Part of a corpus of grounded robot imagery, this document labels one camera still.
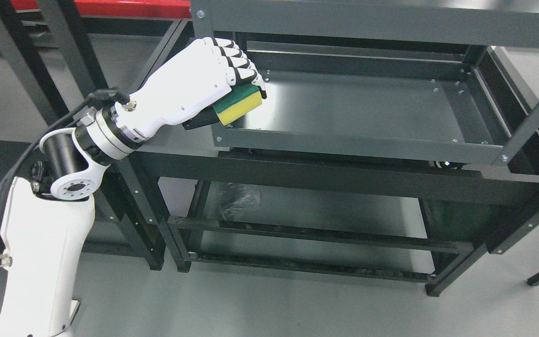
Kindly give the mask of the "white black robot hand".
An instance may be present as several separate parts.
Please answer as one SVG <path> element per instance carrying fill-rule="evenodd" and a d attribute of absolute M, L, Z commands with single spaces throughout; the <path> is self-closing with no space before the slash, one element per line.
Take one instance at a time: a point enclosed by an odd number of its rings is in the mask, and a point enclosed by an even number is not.
<path fill-rule="evenodd" d="M 267 98 L 263 76 L 233 40 L 204 37 L 154 71 L 130 95 L 133 108 L 115 104 L 118 121 L 140 141 L 153 137 L 164 125 L 179 125 L 212 106 L 232 87 L 255 85 Z"/>

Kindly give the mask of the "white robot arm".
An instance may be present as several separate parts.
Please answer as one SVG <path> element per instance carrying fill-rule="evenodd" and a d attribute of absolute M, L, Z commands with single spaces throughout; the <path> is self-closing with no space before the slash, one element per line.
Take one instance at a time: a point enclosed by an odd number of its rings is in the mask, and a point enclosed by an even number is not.
<path fill-rule="evenodd" d="M 0 337 L 72 337 L 72 299 L 84 241 L 95 220 L 94 192 L 108 164 L 78 143 L 73 115 L 136 102 L 98 89 L 29 145 L 0 182 L 0 267 L 7 272 Z"/>

